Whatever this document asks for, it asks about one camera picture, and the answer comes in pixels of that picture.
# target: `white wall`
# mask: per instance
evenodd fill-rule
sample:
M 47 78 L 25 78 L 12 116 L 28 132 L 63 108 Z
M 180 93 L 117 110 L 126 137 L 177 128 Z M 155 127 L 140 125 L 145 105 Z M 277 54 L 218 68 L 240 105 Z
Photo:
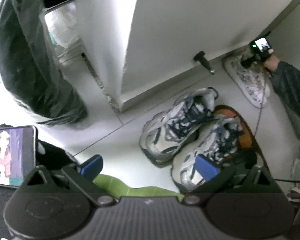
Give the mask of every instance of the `white wall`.
M 137 0 L 122 81 L 134 97 L 192 67 L 248 44 L 291 0 Z
M 300 69 L 300 4 L 269 35 L 275 54 Z M 291 123 L 300 135 L 300 119 L 287 108 Z
M 136 0 L 76 0 L 75 3 L 87 57 L 106 91 L 117 97 Z

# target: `cable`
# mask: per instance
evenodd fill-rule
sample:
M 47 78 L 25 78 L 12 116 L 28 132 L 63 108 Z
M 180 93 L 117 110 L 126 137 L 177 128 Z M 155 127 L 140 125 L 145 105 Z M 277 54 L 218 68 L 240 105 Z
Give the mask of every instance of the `cable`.
M 262 114 L 262 110 L 263 110 L 263 102 L 265 100 L 265 94 L 266 94 L 267 75 L 266 75 L 265 71 L 263 72 L 263 77 L 265 79 L 265 83 L 263 85 L 263 95 L 262 95 L 262 100 L 261 100 L 261 108 L 260 108 L 260 111 L 259 111 L 259 116 L 258 116 L 258 121 L 257 121 L 257 125 L 256 125 L 256 130 L 254 132 L 254 137 L 256 137 L 256 135 L 258 133 L 260 120 L 261 120 L 261 114 Z
M 291 183 L 300 183 L 300 180 L 289 180 L 289 179 L 274 179 L 275 181 L 291 182 Z

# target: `blue pad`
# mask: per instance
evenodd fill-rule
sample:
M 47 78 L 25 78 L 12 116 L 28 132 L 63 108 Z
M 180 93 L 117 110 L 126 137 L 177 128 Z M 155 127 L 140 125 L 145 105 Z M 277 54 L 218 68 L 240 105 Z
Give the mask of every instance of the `blue pad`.
M 97 154 L 77 167 L 77 171 L 87 180 L 93 181 L 102 171 L 103 159 Z
M 198 155 L 195 158 L 194 168 L 206 180 L 206 182 L 212 180 L 220 173 L 219 165 L 203 155 Z

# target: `person's arm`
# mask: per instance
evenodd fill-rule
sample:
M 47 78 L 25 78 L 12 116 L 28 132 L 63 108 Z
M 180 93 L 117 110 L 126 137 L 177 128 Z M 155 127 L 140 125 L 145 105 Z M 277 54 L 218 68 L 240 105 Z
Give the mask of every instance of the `person's arm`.
M 300 70 L 274 55 L 264 65 L 272 72 L 274 91 L 300 117 Z

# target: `green fabric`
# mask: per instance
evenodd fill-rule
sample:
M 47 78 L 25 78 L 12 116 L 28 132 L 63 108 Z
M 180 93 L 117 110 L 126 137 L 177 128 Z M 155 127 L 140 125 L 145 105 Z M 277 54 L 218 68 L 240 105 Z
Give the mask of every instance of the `green fabric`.
M 124 184 L 121 180 L 103 174 L 99 174 L 93 180 L 93 183 L 117 199 L 119 199 L 122 196 L 129 196 L 129 197 L 176 196 L 179 199 L 179 201 L 181 201 L 184 198 L 183 195 L 177 192 L 166 190 L 159 187 L 131 188 L 128 187 L 126 184 Z

